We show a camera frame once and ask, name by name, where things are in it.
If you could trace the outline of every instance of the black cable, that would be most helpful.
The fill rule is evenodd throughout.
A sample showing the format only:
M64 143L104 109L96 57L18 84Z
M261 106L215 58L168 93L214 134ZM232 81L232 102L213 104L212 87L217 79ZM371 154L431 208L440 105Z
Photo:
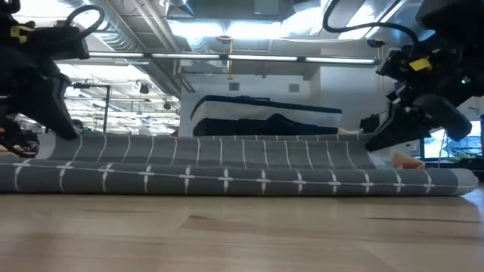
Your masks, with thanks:
M95 5L85 5L82 6L81 8L77 8L75 11L73 11L66 19L66 27L70 26L72 22L74 21L74 18L76 18L78 15L81 13L84 13L86 11L97 11L99 12L99 18L88 28L86 28L84 31L82 31L80 34L68 37L66 39L60 40L59 42L55 42L51 46L58 46L66 42L70 42L72 40L81 40L84 39L85 37L91 35L94 31L98 30L99 26L104 22L104 18L106 17L106 14L104 13L104 10L98 6Z
M330 33L343 33L343 32L348 32L356 29L362 29L362 28L367 28L367 27L385 27L385 28L390 28L390 29L397 29L402 31L403 33L407 34L412 42L414 43L414 46L418 44L418 36L415 32L413 32L411 29L409 29L406 26L402 26L396 23L364 23L361 25L357 26L348 26L348 27L332 27L329 26L329 20L330 16L334 11L334 8L338 5L340 0L333 0L331 3L327 6L326 12L324 12L323 16L323 28L326 29L326 31Z

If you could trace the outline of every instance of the gray mat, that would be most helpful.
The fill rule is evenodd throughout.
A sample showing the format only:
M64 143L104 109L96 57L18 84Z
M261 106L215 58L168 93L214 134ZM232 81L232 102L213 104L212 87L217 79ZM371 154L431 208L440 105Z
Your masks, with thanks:
M57 138L48 159L0 158L0 192L455 196L477 186L466 169L376 169L368 137Z

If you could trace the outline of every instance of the ceiling light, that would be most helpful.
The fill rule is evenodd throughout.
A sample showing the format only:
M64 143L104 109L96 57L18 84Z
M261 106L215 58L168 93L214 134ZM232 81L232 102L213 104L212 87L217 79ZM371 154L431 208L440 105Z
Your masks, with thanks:
M144 80L150 82L150 76L133 65L69 65L58 64L60 72L71 78L78 79L123 79L126 81Z
M398 1L398 3L396 3L395 7L393 7L390 11L388 11L385 16L383 16L383 18L381 18L380 22L381 23L386 23L388 22L388 20L390 20L393 15L395 15L395 13L406 3L407 0L400 0ZM374 27L370 30L370 32L368 32L366 35L365 35L365 38L369 39L370 37L372 37L378 30L380 29L380 27Z
M131 118L137 118L140 117L138 112L115 112L115 111L110 111L108 113L109 117L131 117ZM99 115L104 115L103 110L69 110L69 114L71 116L77 116L79 114L85 115L85 114L99 114ZM143 117L154 117L154 118L163 118L167 116L177 116L176 112L164 112L164 113L142 113Z
M234 39L275 39L281 37L281 22L234 22L228 27L227 36Z
M375 64L376 60L344 57L307 57L307 63Z
M217 54L153 54L153 57L178 60L220 60L220 55Z
M119 53L119 52L91 52L91 57L143 57L142 53Z
M170 29L175 36L185 38L218 37L224 35L220 23L186 23L177 20L168 20Z
M297 61L297 57L284 56L256 56L256 55L228 55L229 60L274 60L274 61Z
M358 9L358 11L356 11L355 15L353 18L351 18L346 27L357 26L363 23L373 23L376 18L377 16L375 15L373 8L370 5L364 4ZM366 35L366 33L368 33L368 31L370 31L370 27L343 32L340 34L338 39L361 39Z
M64 97L64 100L106 100L106 98L104 97ZM110 98L109 101L151 102L150 99L143 99L143 98Z

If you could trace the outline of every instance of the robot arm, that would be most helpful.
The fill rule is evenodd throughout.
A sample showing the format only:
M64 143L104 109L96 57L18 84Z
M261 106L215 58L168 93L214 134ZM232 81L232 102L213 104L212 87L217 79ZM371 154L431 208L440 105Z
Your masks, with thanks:
M33 28L32 23L21 25L12 17L19 10L20 0L0 0L0 116L10 108L64 139L74 139L77 133L64 103L64 92L71 81L54 60L89 58L85 37L103 23L104 11L86 5L61 26ZM85 30L71 26L77 15L91 10L99 12L96 23ZM8 148L3 136L0 134L0 144Z
M402 83L389 94L388 119L377 129L366 147L370 151L406 141L429 137L429 130L443 127L458 141L470 133L470 122L457 107L472 96L484 94L484 1L424 0L417 21L436 34L426 41L392 23L369 23L335 29L327 25L330 8L324 15L324 28L345 32L363 27L389 27L410 35L413 45L390 52L377 71Z

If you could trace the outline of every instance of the wooden floor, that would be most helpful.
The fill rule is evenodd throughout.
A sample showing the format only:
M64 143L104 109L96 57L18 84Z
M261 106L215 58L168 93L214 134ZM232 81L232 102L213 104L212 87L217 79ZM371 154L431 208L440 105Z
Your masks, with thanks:
M465 198L0 196L0 271L484 271Z

